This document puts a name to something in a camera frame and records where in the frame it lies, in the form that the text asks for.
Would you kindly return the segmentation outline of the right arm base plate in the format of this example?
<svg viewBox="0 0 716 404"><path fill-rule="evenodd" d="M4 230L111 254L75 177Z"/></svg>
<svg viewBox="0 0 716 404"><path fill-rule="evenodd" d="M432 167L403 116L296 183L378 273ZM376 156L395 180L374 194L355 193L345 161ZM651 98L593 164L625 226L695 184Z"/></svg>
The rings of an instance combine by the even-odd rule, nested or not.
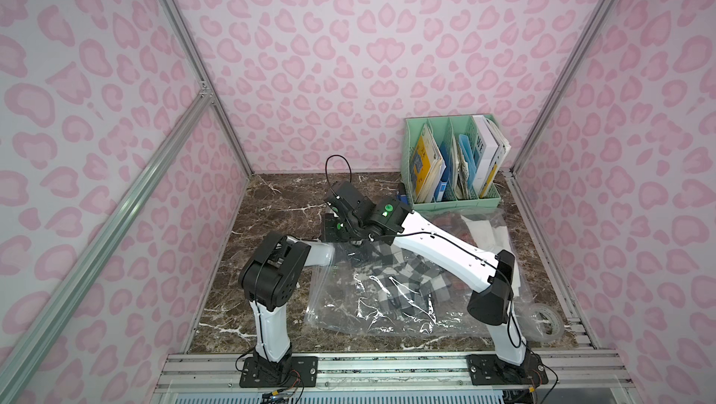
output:
<svg viewBox="0 0 716 404"><path fill-rule="evenodd" d="M466 361L472 385L529 385L538 388L549 383L546 367L535 353L528 352L518 366L502 361L496 355L469 355Z"/></svg>

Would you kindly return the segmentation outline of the clear plastic vacuum bag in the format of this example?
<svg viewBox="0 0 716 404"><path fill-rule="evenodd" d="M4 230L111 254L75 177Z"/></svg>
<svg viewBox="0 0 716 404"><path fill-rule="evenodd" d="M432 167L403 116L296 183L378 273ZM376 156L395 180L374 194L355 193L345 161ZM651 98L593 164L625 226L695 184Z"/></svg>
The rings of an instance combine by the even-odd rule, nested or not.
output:
<svg viewBox="0 0 716 404"><path fill-rule="evenodd" d="M424 216L471 245L518 259L505 213L497 208L458 208ZM313 268L305 323L352 336L490 338L486 325L467 312L472 290L445 268L383 242L351 244L326 236L332 263ZM537 303L516 264L515 317L529 342L551 344L565 333L553 307Z"/></svg>

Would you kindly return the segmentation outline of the black white checkered shirt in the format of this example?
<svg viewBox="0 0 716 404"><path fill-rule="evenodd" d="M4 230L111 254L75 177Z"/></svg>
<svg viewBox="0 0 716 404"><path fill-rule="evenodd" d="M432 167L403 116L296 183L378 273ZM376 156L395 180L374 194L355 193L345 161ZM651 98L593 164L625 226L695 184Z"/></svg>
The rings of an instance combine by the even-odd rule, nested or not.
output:
<svg viewBox="0 0 716 404"><path fill-rule="evenodd" d="M452 282L436 264L395 245L364 243L348 252L356 288L384 314L432 316Z"/></svg>

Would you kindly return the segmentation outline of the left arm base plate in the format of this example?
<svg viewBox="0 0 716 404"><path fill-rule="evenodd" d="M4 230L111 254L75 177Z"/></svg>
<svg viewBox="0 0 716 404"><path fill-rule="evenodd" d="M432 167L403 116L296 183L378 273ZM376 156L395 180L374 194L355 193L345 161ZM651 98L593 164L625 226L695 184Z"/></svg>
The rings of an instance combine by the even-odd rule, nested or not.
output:
<svg viewBox="0 0 716 404"><path fill-rule="evenodd" d="M316 387L318 357L287 355L278 362L261 356L246 359L242 367L240 388L289 387L298 381L299 387Z"/></svg>

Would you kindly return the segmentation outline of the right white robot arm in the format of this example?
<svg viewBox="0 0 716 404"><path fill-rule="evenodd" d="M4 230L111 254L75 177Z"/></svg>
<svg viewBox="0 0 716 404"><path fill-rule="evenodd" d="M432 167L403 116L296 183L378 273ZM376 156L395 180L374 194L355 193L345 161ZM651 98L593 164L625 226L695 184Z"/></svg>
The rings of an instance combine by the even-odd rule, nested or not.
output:
<svg viewBox="0 0 716 404"><path fill-rule="evenodd" d="M467 312L485 324L503 362L520 366L527 355L518 323L513 318L515 256L470 245L393 200L384 201L364 219L349 218L352 239L381 241L429 260L450 272L472 290Z"/></svg>

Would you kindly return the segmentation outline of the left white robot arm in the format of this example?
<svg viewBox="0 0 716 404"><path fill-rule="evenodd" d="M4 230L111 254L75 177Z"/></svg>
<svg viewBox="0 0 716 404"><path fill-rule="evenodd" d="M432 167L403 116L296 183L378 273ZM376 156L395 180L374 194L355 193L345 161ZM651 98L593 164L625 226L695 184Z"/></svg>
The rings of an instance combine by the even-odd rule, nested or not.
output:
<svg viewBox="0 0 716 404"><path fill-rule="evenodd" d="M332 264L335 241L350 239L347 226L332 214L324 215L321 241L300 240L278 231L268 232L240 275L240 286L255 317L255 355L273 364L291 356L286 305L306 267Z"/></svg>

